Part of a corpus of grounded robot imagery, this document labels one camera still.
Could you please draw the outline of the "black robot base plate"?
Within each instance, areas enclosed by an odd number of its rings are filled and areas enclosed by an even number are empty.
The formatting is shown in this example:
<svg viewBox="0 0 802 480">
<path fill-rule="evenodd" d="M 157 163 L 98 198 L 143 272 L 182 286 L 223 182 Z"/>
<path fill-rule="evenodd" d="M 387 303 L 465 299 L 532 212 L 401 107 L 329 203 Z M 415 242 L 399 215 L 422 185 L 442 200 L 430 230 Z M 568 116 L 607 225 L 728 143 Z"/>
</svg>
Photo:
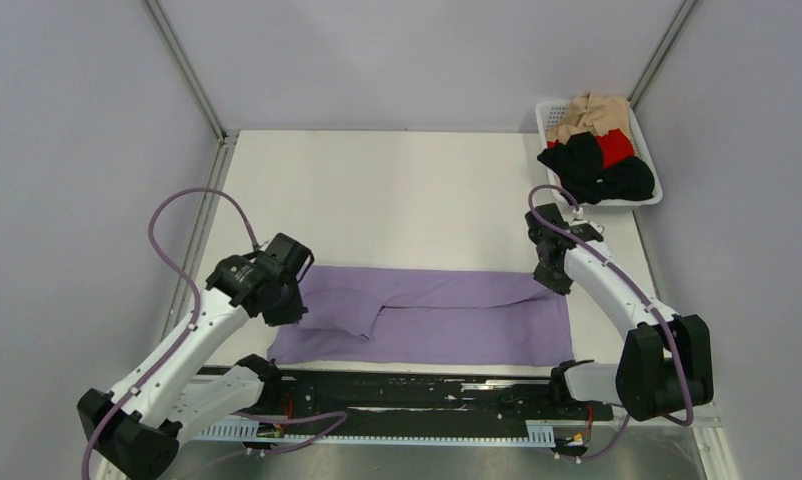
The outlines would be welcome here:
<svg viewBox="0 0 802 480">
<path fill-rule="evenodd" d="M 548 377 L 286 370 L 246 413 L 285 419 L 344 411 L 339 436 L 518 439 L 530 421 L 583 429 L 611 407 L 568 400 Z"/>
</svg>

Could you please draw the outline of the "purple t shirt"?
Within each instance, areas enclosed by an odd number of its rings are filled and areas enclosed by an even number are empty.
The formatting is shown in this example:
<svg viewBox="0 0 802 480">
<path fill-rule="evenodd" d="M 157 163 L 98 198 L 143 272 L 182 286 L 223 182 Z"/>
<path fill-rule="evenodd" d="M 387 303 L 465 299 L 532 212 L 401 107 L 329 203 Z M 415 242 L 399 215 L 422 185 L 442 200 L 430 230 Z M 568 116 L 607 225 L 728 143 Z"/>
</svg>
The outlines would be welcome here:
<svg viewBox="0 0 802 480">
<path fill-rule="evenodd" d="M 313 361 L 552 367 L 573 358 L 566 299 L 529 273 L 317 266 L 308 308 L 267 353 Z"/>
</svg>

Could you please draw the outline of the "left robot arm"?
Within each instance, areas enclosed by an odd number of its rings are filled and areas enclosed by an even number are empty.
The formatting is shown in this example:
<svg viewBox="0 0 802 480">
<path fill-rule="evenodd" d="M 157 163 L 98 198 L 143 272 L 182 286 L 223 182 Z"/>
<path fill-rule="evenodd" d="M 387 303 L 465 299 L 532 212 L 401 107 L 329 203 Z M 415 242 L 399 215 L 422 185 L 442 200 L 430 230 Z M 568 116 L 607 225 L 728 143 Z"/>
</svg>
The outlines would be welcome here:
<svg viewBox="0 0 802 480">
<path fill-rule="evenodd" d="M 300 321 L 307 308 L 299 283 L 314 260 L 279 233 L 264 248 L 219 261 L 190 311 L 138 367 L 108 391 L 90 389 L 79 399 L 88 452 L 129 479 L 157 479 L 185 443 L 226 416 L 252 406 L 275 411 L 282 373 L 256 354 L 196 390 L 188 386 L 249 320 L 272 327 Z"/>
</svg>

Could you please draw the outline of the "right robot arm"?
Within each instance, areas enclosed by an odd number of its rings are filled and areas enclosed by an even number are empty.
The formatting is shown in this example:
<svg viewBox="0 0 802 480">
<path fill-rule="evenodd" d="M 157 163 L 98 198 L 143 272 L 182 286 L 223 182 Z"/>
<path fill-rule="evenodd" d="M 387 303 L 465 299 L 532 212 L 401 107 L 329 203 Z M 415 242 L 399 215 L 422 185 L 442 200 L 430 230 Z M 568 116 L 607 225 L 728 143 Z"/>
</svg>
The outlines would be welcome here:
<svg viewBox="0 0 802 480">
<path fill-rule="evenodd" d="M 554 413 L 569 418 L 600 402 L 646 421 L 713 401 L 711 335 L 700 316 L 648 296 L 592 223 L 567 222 L 554 203 L 534 207 L 525 222 L 538 258 L 534 279 L 559 295 L 579 286 L 624 341 L 615 364 L 567 360 L 553 369 L 547 393 Z"/>
</svg>

